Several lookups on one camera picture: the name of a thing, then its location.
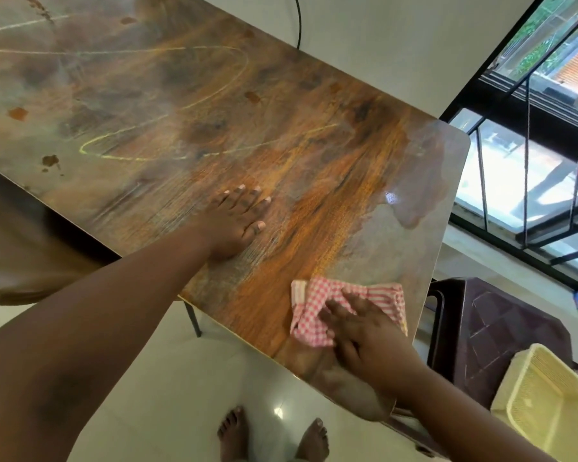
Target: wood grain pattern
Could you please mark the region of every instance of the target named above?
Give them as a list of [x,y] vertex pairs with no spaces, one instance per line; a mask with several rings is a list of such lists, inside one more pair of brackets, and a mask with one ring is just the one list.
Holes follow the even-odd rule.
[[184,297],[364,418],[389,405],[289,338],[291,280],[399,281],[413,336],[468,148],[202,0],[0,0],[0,172],[121,255],[261,185],[268,229]]

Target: person's right arm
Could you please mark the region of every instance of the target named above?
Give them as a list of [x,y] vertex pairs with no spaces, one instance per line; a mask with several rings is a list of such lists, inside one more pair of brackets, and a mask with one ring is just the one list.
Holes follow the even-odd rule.
[[320,318],[341,363],[377,392],[407,404],[455,462],[554,462],[424,364],[376,305],[343,293],[357,315],[334,301]]

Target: forearm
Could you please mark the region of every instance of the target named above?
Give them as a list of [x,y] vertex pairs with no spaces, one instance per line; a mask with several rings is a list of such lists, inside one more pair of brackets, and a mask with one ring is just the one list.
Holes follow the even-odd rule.
[[408,405],[454,462],[554,462],[431,370],[416,381]]
[[31,412],[81,430],[208,255],[195,228],[178,229],[1,327],[0,421]]

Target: black cable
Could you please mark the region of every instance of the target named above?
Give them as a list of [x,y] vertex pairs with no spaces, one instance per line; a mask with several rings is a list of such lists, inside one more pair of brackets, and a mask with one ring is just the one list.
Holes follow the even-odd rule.
[[300,29],[298,31],[298,50],[300,49],[300,44],[302,43],[302,12],[300,11],[300,1],[295,0],[295,6],[298,7],[298,21],[300,22]]

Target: person's left hand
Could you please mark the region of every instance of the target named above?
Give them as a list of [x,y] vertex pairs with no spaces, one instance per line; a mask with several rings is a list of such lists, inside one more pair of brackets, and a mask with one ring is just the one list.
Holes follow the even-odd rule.
[[261,188],[244,185],[216,196],[192,224],[210,242],[210,257],[227,259],[242,252],[265,228],[261,220],[271,198],[256,203]]

